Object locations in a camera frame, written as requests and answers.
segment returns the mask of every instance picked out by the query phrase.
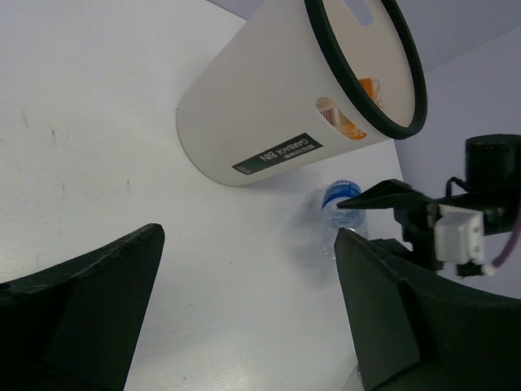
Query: pink cable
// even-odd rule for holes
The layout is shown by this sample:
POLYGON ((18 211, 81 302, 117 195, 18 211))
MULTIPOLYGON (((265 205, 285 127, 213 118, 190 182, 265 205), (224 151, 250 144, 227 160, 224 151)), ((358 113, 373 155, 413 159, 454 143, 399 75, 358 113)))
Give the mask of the pink cable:
POLYGON ((491 262, 492 266, 494 268, 498 268, 503 266, 503 264, 506 262, 506 260, 509 258, 509 256, 514 251, 514 248, 516 244, 519 241, 519 237, 521 236, 521 202, 518 207, 518 217, 515 221, 514 228, 512 229, 512 233, 510 234, 510 238, 506 241, 505 247, 503 250, 499 253, 499 255, 494 258, 494 260, 491 262))

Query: plastic bottle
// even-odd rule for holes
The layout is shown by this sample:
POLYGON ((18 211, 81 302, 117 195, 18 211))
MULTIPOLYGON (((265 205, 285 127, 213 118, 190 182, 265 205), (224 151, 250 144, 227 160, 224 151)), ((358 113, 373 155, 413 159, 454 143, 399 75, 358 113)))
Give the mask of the plastic bottle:
POLYGON ((360 187, 351 181, 341 180, 329 186, 322 201, 322 252, 335 261, 335 241, 340 228, 353 230, 367 238, 367 219, 365 210, 339 209, 339 202, 349 200, 361 194, 360 187))

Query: cable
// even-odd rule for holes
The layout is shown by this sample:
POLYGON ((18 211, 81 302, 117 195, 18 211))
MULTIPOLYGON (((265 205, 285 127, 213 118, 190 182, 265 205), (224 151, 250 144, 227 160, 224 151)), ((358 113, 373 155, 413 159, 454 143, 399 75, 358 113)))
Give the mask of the cable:
POLYGON ((467 185, 465 181, 461 180, 460 178, 452 177, 447 181, 447 184, 445 185, 445 198, 452 198, 453 183, 456 183, 458 186, 460 186, 461 189, 463 189, 467 193, 472 192, 471 187, 467 185))
POLYGON ((518 217, 515 221, 514 228, 512 228, 512 233, 510 234, 510 237, 506 241, 505 247, 502 249, 502 251, 499 253, 497 257, 493 259, 492 262, 490 262, 487 265, 482 266, 482 272, 483 275, 492 276, 496 274, 496 270, 499 269, 503 264, 506 262, 506 260, 509 258, 509 256, 514 251, 515 246, 519 242, 519 237, 521 236, 521 201, 519 201, 519 207, 518 207, 518 217))

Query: black cylinder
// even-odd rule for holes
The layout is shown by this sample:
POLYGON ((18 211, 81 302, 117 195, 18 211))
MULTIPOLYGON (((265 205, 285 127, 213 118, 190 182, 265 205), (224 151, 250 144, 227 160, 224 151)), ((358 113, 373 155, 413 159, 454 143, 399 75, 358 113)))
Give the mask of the black cylinder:
POLYGON ((521 136, 490 134, 469 138, 466 182, 472 191, 521 187, 521 136))

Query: green label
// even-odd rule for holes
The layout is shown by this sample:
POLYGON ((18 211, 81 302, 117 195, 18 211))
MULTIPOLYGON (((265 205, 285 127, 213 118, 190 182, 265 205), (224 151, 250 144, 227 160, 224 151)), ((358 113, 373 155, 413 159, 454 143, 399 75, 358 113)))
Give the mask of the green label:
POLYGON ((313 152, 322 147, 323 145, 313 140, 309 134, 303 133, 285 143, 270 148, 254 157, 250 157, 234 165, 233 168, 242 174, 252 175, 263 169, 280 165, 285 161, 295 159, 296 157, 313 152))

